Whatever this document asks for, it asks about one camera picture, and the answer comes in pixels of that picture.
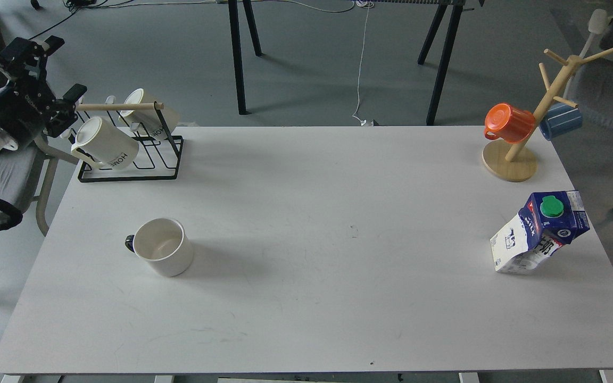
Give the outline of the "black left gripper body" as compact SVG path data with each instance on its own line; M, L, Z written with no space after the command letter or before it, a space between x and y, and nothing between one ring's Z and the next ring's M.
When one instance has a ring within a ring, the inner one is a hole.
M46 79L47 59L0 59L0 152L25 148L42 134L68 128L68 97L56 97Z

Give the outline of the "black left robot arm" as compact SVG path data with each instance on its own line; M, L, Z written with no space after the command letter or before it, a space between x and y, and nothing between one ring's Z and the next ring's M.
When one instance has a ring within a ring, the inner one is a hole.
M42 153L34 141L58 137L77 121L76 105L87 87L76 84L56 97L46 80L49 56L65 44L57 36L44 41L15 38L0 52L0 231L20 224L34 196Z

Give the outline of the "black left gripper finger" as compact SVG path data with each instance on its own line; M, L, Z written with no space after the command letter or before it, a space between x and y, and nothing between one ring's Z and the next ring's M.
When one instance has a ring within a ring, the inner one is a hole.
M53 99L46 109L47 136L56 138L77 121L76 106L85 92L85 85L75 84L63 97Z
M35 60L48 58L65 44L65 39L58 36L48 36L45 40L38 38L29 40L32 42L31 57Z

